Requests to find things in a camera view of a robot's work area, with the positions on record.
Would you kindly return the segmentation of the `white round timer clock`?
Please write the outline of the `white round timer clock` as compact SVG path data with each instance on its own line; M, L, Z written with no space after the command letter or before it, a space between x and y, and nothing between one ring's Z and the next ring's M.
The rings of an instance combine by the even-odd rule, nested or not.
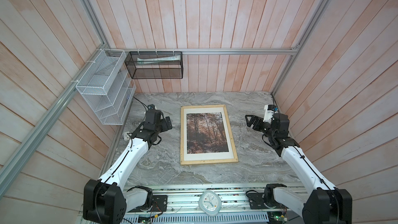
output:
M199 208L208 216L215 217L219 214L222 207L221 198L213 191L203 192L199 199Z

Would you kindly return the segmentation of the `autumn forest photo print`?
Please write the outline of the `autumn forest photo print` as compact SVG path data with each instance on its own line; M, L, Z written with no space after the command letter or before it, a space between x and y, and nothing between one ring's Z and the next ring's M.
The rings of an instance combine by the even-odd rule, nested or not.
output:
M187 153L229 152L222 113L187 114Z

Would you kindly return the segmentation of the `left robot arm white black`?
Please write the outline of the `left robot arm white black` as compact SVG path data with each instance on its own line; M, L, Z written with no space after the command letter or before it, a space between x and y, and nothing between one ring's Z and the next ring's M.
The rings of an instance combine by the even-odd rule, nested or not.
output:
M83 218L98 224L119 224L133 209L150 211L153 191L134 186L124 191L127 180L139 160L152 146L162 141L160 134L172 129L170 117L165 117L153 104L145 112L144 120L129 133L130 141L114 164L97 180L89 180L84 187Z

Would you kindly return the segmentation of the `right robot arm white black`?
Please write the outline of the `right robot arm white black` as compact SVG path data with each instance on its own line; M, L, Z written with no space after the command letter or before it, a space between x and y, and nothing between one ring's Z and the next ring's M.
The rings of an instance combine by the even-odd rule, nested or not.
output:
M281 183L267 184L263 203L268 208L285 206L299 215L306 224L350 224L352 196L346 189L337 188L311 163L300 145L289 137L287 115L274 113L264 120L246 115L246 125L267 138L265 144L276 151L296 173L304 185L308 198Z

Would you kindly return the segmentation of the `small white box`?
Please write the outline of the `small white box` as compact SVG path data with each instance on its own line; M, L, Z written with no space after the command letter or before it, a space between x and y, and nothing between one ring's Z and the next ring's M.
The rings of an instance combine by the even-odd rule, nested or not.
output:
M130 136L129 136L129 133L128 133L128 132L124 132L124 133L123 133L123 139L124 139L125 141L130 140Z

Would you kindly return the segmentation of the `paper in black basket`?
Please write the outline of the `paper in black basket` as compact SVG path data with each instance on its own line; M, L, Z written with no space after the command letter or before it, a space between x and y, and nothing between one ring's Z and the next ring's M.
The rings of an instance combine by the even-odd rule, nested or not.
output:
M170 64L174 62L179 62L181 60L181 55L174 56L153 56L147 55L142 57L137 57L138 65L150 65L150 64Z

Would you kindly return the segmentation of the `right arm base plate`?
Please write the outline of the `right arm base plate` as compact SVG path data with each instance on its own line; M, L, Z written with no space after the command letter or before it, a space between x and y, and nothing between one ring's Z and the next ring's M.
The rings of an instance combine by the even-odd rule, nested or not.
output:
M266 205L264 203L264 199L263 199L264 194L258 193L255 190L249 190L249 191L245 192L245 196L247 197L247 199L249 201L250 209L276 209L276 208L285 209L285 208L287 208L286 206L281 205L281 204L276 204L275 207Z

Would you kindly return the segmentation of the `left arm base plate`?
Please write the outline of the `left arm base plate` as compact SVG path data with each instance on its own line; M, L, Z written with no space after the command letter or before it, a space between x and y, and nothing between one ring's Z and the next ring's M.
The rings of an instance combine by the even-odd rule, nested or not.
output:
M167 195L154 195L150 196L149 199L143 206L138 206L131 209L129 213L140 213L140 212L165 212L167 210Z

